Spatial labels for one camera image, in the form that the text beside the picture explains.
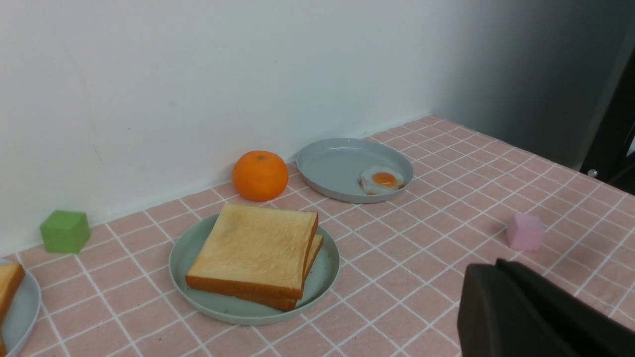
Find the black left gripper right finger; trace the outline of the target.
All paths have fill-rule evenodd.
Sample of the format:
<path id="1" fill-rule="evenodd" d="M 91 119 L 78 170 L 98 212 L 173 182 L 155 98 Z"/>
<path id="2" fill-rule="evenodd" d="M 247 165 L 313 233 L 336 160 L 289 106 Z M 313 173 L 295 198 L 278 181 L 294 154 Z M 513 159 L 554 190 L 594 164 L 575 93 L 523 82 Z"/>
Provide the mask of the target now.
<path id="1" fill-rule="evenodd" d="M 497 269 L 522 293 L 559 339 L 579 357 L 633 357 L 634 331 L 572 296 L 522 263 L 498 258 Z"/>

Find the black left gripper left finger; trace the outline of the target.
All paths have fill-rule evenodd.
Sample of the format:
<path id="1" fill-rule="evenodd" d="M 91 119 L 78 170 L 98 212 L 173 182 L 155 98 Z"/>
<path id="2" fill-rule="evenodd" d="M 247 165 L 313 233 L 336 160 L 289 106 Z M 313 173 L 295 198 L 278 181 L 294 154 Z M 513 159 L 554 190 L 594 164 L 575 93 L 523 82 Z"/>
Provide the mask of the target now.
<path id="1" fill-rule="evenodd" d="M 578 357 L 520 288 L 490 264 L 469 264 L 457 330 L 464 357 Z"/>

